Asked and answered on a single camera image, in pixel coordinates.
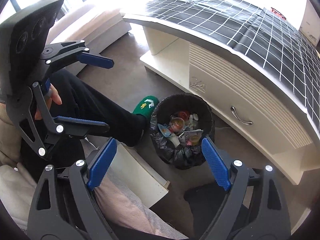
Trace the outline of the person's left hand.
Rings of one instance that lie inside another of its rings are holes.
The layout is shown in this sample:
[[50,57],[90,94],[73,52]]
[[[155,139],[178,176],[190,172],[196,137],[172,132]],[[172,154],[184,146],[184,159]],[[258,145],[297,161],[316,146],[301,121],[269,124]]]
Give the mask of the person's left hand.
[[[51,84],[49,88],[49,95],[45,98],[46,106],[50,110],[52,103],[55,103],[57,105],[62,105],[62,100],[60,98],[60,95],[57,91],[57,89]],[[41,111],[37,108],[35,113],[35,120],[41,120],[42,115]]]

